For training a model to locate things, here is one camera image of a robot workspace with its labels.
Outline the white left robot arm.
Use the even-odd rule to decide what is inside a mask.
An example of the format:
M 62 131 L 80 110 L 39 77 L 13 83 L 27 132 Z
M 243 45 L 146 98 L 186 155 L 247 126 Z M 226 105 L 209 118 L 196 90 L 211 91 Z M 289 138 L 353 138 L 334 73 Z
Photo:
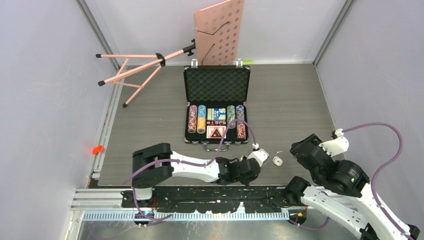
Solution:
M 153 202 L 153 187 L 172 177 L 189 178 L 221 186 L 241 183 L 248 186 L 255 180 L 269 154 L 258 144 L 241 158 L 215 157 L 200 159 L 177 153 L 169 143 L 159 143 L 132 154 L 129 177 L 134 200 L 141 207 Z

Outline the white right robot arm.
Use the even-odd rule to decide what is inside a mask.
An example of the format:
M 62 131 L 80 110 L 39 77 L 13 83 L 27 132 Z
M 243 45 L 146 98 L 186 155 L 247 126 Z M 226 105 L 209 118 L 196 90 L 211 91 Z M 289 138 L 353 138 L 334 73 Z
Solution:
M 416 240 L 420 229 L 402 222 L 373 195 L 370 178 L 359 165 L 333 159 L 348 148 L 342 134 L 321 141 L 313 133 L 293 143 L 289 152 L 309 171 L 313 183 L 294 176 L 283 190 L 284 202 L 312 207 L 361 240 Z

